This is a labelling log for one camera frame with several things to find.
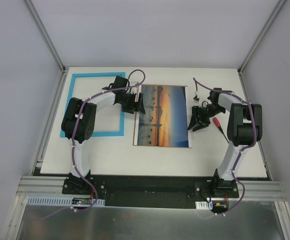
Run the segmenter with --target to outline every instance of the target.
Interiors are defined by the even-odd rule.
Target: white table
[[[137,67],[71,67],[62,91],[60,103],[51,130],[41,167],[42,174],[68,174],[72,167],[70,146],[60,137],[61,123],[66,108],[72,74],[126,72],[126,77]],[[189,105],[193,101],[195,77],[210,88],[232,90],[243,97],[243,89],[236,69],[215,68],[141,68],[146,73],[146,84],[188,86]],[[131,80],[140,81],[141,73]],[[114,77],[77,80],[73,97],[85,98],[100,92],[102,87],[114,81]],[[201,100],[207,100],[209,91],[199,88]],[[95,130],[118,128],[120,106],[99,112]],[[229,113],[217,115],[226,131]],[[125,113],[124,136],[91,137],[86,142],[89,164],[93,175],[137,176],[212,176],[222,162],[227,142],[212,123],[208,128],[191,134],[192,148],[133,146],[135,115]],[[246,154],[237,173],[238,177],[267,177],[258,145]]]

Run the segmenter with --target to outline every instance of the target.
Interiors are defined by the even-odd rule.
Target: white wall
[[[262,145],[290,205],[290,1],[243,73],[247,94],[263,106]]]
[[[33,0],[66,66],[238,68],[278,0]]]
[[[60,72],[21,0],[0,0],[0,238]]]

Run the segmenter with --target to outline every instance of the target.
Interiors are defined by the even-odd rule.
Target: sunset photo
[[[191,147],[189,144],[186,87],[142,85],[146,114],[138,114],[134,145]]]

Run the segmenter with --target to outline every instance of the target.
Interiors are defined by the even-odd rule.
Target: poster
[[[191,148],[188,132],[187,87],[142,85],[146,114],[137,114],[134,145]]]

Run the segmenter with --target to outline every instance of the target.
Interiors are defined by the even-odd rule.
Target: screwdriver
[[[229,140],[225,136],[225,133],[224,133],[222,127],[221,127],[220,121],[217,119],[217,117],[213,118],[213,122],[214,122],[215,126],[218,128],[218,130],[221,132],[221,134],[223,134],[223,136],[226,139],[226,141],[229,143]]]

